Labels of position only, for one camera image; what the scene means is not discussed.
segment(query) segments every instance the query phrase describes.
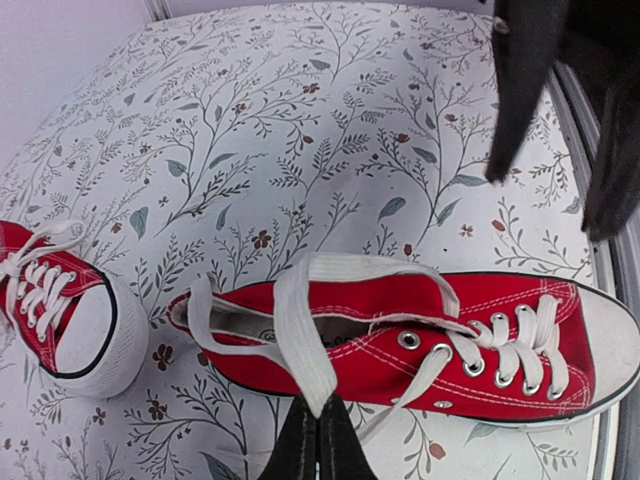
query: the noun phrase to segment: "high-top sneaker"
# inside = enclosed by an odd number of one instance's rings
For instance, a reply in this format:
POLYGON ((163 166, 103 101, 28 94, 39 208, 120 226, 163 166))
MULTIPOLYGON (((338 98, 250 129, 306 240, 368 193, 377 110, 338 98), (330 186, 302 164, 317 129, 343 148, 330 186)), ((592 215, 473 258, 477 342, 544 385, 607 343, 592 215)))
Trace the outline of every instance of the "high-top sneaker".
POLYGON ((142 305, 123 282, 66 251, 85 232, 78 221, 35 233, 0 222, 0 316, 55 383, 106 398, 135 378, 149 329, 142 305), (63 233, 75 239, 49 243, 63 233))
POLYGON ((640 332, 613 298, 517 273, 439 275, 385 257, 314 254, 274 283, 176 299, 171 322, 247 388, 305 397, 317 417, 335 391, 503 427, 549 428, 603 411, 638 380, 640 332))

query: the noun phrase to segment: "red flower print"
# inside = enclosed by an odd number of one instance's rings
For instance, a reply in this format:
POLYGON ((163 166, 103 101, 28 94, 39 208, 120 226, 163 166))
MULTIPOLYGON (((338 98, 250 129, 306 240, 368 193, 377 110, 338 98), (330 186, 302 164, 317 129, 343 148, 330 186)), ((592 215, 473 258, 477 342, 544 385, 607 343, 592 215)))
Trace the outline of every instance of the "red flower print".
POLYGON ((506 230, 506 228, 504 227, 502 222, 500 222, 498 220, 494 220, 493 222, 491 222, 491 225, 493 225, 493 228, 495 228, 499 232, 504 232, 506 230))
POLYGON ((406 133, 399 133, 396 135, 396 142, 398 143, 407 143, 409 141, 409 135, 406 133))
POLYGON ((91 418, 93 423, 97 423, 100 426, 104 425, 104 418, 107 416, 107 412, 103 412, 100 407, 96 407, 96 414, 91 418))
POLYGON ((257 236, 251 239, 253 246, 256 248, 267 248, 271 241, 271 235, 267 234, 266 230, 261 230, 257 236))
POLYGON ((160 402, 157 400, 151 400, 151 406, 149 407, 149 413, 151 414, 151 418, 154 420, 162 420, 164 416, 167 414, 167 406, 160 405, 160 402))
POLYGON ((242 112, 244 112, 247 109, 247 104, 246 103, 237 103, 234 107, 233 107, 233 111, 235 112, 236 115, 240 115, 242 112))
POLYGON ((200 352, 198 354, 198 363, 203 367, 206 367, 207 365, 209 365, 209 359, 204 353, 200 352))
POLYGON ((444 451, 444 448, 442 448, 442 445, 435 442, 431 442, 429 444, 429 453, 436 460, 442 460, 444 457, 447 456, 447 452, 444 451))
POLYGON ((473 237, 473 227, 471 225, 462 225, 461 237, 473 237))
POLYGON ((316 93, 318 90, 320 90, 320 86, 317 83, 302 87, 302 93, 316 93))
POLYGON ((167 369, 167 365, 171 363, 171 355, 173 354, 173 347, 171 345, 165 345, 161 343, 158 346, 158 350, 153 352, 151 358, 154 362, 158 363, 158 369, 164 372, 167 369))

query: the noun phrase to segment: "white patterned cloth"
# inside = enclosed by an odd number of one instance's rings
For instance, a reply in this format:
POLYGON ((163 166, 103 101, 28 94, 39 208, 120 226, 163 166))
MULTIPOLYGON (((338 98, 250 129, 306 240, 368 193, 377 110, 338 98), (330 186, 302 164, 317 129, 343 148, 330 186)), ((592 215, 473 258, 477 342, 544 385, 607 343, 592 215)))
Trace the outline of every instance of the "white patterned cloth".
MULTIPOLYGON (((290 400, 230 384, 167 324, 199 273, 228 290, 324 250, 591 283, 548 95, 507 184, 483 180, 497 108, 490 29, 426 7, 277 5, 153 24, 115 51, 10 164, 0 211, 32 228, 87 222, 75 253, 130 283, 149 352, 121 396, 74 397, 0 322, 2 478, 259 475, 290 400)), ((380 408, 350 405, 358 427, 380 408)), ((578 480, 591 431, 407 410, 366 454, 381 480, 578 480)))

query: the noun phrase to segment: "metal eyelet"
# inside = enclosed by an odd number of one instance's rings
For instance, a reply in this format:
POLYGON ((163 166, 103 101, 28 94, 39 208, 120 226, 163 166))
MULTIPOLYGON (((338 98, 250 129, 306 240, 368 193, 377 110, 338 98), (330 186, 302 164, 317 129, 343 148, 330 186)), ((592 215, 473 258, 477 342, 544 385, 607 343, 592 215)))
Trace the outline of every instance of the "metal eyelet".
POLYGON ((410 331, 405 331, 398 335, 398 343, 407 350, 415 350, 420 346, 420 337, 410 331))
POLYGON ((513 382, 513 377, 511 378, 502 378, 502 374, 500 370, 496 370, 496 374, 494 377, 494 383, 498 388, 507 388, 513 382))
POLYGON ((482 372, 484 372, 484 367, 485 367, 485 363, 484 363, 484 359, 482 358, 480 359, 480 363, 477 365, 469 365, 467 362, 464 362, 462 364, 462 369, 464 370, 464 373, 466 373, 467 376, 471 378, 482 375, 482 372))
POLYGON ((494 313, 491 315, 491 321, 496 322, 498 320, 506 320, 507 316, 504 313, 494 313))
POLYGON ((446 401, 446 400, 441 400, 441 401, 439 401, 439 402, 435 402, 435 403, 433 404, 433 406, 434 406, 434 407, 436 407, 436 408, 446 409, 446 408, 451 408, 451 407, 453 407, 453 403, 448 402, 448 401, 446 401))
POLYGON ((493 19, 493 29, 501 35, 507 35, 511 31, 509 24, 500 17, 493 19))
POLYGON ((538 393, 538 390, 540 390, 540 385, 530 387, 526 380, 522 384, 522 393, 524 393, 527 397, 535 395, 536 393, 538 393))
POLYGON ((547 390, 547 398, 549 399, 550 402, 555 402, 562 395, 564 395, 564 390, 561 392, 554 392, 553 387, 549 387, 549 389, 547 390))
POLYGON ((437 352, 438 350, 447 351, 447 363, 449 363, 453 358, 453 349, 451 348, 451 345, 447 345, 446 343, 439 343, 431 349, 431 352, 437 352))

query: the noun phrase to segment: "metal frame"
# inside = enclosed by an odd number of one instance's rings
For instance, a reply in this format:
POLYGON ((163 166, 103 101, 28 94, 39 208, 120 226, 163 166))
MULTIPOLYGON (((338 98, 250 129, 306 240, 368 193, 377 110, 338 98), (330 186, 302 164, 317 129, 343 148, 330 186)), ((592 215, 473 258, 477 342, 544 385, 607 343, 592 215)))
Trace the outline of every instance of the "metal frame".
MULTIPOLYGON (((584 155, 578 156, 576 164, 576 180, 584 179, 586 169, 593 165, 598 145, 600 125, 582 90, 575 73, 566 65, 558 64, 554 67, 552 78, 557 87, 562 91, 564 103, 570 109, 570 117, 573 119, 575 130, 569 133, 573 136, 569 144, 581 144, 584 155)), ((615 294, 624 302, 640 319, 640 211, 636 212, 625 229, 615 239, 598 245, 594 248, 597 252, 606 249, 609 251, 611 275, 615 294)), ((618 406, 619 418, 609 419, 609 424, 603 424, 601 420, 600 443, 596 457, 596 469, 600 468, 606 477, 594 476, 593 478, 613 478, 614 480, 640 479, 640 386, 636 386, 618 406), (602 451, 612 442, 616 443, 613 450, 602 451)))

